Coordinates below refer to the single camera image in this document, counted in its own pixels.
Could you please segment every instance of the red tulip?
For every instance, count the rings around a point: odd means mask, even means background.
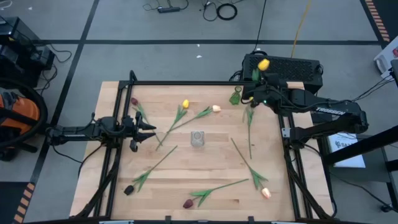
[[[193,206],[193,200],[192,199],[188,199],[187,201],[185,201],[184,205],[182,205],[182,207],[184,208],[190,208]]]
[[[132,97],[132,98],[130,99],[130,102],[131,102],[134,106],[137,106],[137,105],[138,105],[138,100],[135,99],[134,97]]]

